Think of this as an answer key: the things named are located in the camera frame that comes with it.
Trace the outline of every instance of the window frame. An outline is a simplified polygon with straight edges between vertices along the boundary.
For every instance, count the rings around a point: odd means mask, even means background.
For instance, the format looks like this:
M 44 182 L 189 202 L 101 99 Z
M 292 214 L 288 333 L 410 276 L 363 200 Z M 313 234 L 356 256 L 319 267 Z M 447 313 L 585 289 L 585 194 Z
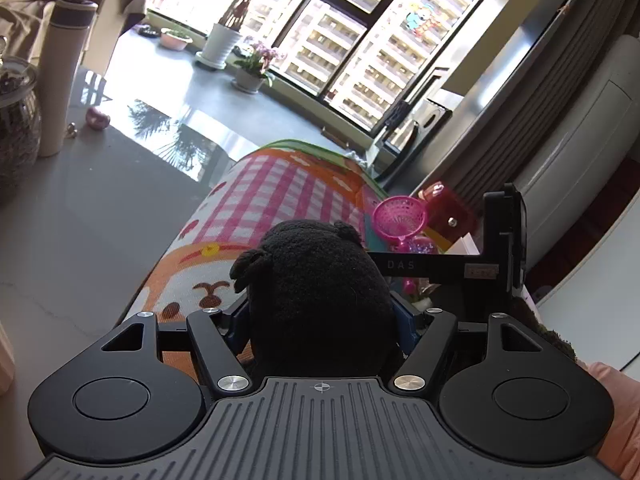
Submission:
M 330 92 L 330 89 L 334 86 L 337 79 L 343 74 L 345 67 L 351 62 L 354 54 L 358 51 L 362 41 L 367 37 L 371 29 L 376 25 L 378 20 L 382 17 L 383 13 L 389 8 L 389 6 L 393 3 L 394 0 L 380 0 L 376 7 L 371 11 L 367 12 L 366 10 L 361 9 L 357 5 L 353 4 L 349 0 L 320 0 L 323 3 L 329 4 L 334 9 L 338 10 L 338 12 L 343 13 L 347 17 L 351 18 L 355 22 L 359 23 L 361 26 L 365 28 L 365 31 L 360 35 L 360 37 L 354 42 L 351 48 L 347 51 L 344 59 L 340 62 L 338 67 L 334 70 L 334 72 L 329 76 L 327 81 L 324 83 L 324 86 L 319 90 L 317 94 L 309 91 L 307 88 L 304 88 L 302 84 L 295 81 L 293 78 L 289 78 L 284 74 L 278 72 L 277 70 L 271 69 L 270 72 L 276 76 L 277 78 L 283 79 L 287 82 L 291 82 L 296 86 L 296 89 L 304 92 L 309 97 L 313 98 L 315 101 L 318 101 L 323 106 L 329 108 L 335 114 L 340 115 L 341 118 L 347 120 L 351 125 L 367 134 L 369 137 L 375 137 L 377 133 L 382 129 L 382 123 L 385 118 L 392 113 L 394 110 L 394 106 L 392 105 L 384 114 L 383 117 L 376 123 L 372 128 L 367 130 L 361 124 L 358 124 L 356 121 L 352 120 L 347 114 L 341 112 L 337 108 L 330 106 L 327 102 L 326 97 Z M 483 0 L 477 0 L 473 3 L 472 7 L 468 9 L 468 12 L 465 12 L 463 16 L 460 17 L 458 22 L 454 25 L 451 34 L 442 41 L 436 49 L 434 49 L 432 56 L 428 62 L 420 68 L 420 71 L 416 73 L 411 79 L 409 79 L 406 87 L 400 91 L 398 96 L 396 97 L 395 103 L 403 100 L 407 95 L 409 95 L 415 88 L 416 85 L 427 75 L 430 69 L 433 67 L 434 63 L 437 62 L 438 56 L 441 51 L 446 48 L 446 46 L 453 40 L 456 34 L 460 31 L 463 25 L 466 23 L 466 20 L 473 14 L 474 10 L 478 8 L 478 5 Z M 293 28 L 296 22 L 304 13 L 306 7 L 311 2 L 311 0 L 302 0 L 300 4 L 296 7 L 296 10 L 289 17 L 287 22 L 285 23 L 282 30 L 278 33 L 276 39 L 273 41 L 273 46 L 278 47 L 282 44 L 282 41 L 286 38 L 289 31 Z

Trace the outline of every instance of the thermos bottle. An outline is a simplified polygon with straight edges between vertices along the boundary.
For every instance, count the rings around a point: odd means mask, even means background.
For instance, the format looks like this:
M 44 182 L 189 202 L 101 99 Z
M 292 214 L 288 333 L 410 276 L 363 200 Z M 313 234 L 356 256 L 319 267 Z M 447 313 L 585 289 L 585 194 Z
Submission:
M 71 87 L 97 9 L 89 0 L 58 0 L 51 13 L 36 86 L 42 110 L 40 156 L 55 155 L 62 148 Z

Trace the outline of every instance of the potted plant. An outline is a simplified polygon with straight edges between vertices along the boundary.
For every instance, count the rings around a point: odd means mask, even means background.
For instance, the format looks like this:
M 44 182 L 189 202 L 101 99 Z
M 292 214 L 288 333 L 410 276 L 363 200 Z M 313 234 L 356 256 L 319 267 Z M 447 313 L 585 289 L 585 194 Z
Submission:
M 161 33 L 160 44 L 171 50 L 184 50 L 188 44 L 193 43 L 193 40 L 181 30 L 163 28 Z
M 252 45 L 253 53 L 244 59 L 238 59 L 234 65 L 238 67 L 236 78 L 232 84 L 247 94 L 257 94 L 265 81 L 269 86 L 273 83 L 273 74 L 269 67 L 273 61 L 282 56 L 277 48 L 269 48 L 261 41 Z
M 233 0 L 219 22 L 213 26 L 204 49 L 196 54 L 199 62 L 220 70 L 226 66 L 226 58 L 242 37 L 240 28 L 250 3 L 251 0 Z

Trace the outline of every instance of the pink toy object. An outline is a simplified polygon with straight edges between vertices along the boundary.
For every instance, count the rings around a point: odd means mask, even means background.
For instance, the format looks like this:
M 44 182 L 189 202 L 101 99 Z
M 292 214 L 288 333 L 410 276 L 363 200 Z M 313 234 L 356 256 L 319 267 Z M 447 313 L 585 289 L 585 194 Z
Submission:
M 393 244 L 392 250 L 409 253 L 412 252 L 410 241 L 427 223 L 427 209 L 423 202 L 410 196 L 393 196 L 378 204 L 372 220 L 373 229 L 381 238 Z M 409 295 L 417 291 L 411 278 L 404 280 L 402 288 Z
M 111 117 L 109 117 L 107 114 L 103 114 L 95 106 L 92 106 L 86 111 L 84 119 L 86 120 L 86 124 L 92 130 L 97 131 L 105 129 L 107 126 L 109 126 L 109 123 L 111 123 Z
M 417 235 L 409 240 L 409 252 L 418 254 L 439 254 L 438 246 L 428 236 Z

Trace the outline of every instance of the wall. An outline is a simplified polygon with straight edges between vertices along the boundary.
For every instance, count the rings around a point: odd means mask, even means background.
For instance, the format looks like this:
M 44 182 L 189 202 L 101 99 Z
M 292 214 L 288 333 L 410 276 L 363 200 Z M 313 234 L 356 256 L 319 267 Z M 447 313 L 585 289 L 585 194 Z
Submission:
M 484 0 L 438 60 L 456 67 L 442 89 L 466 95 L 538 1 Z

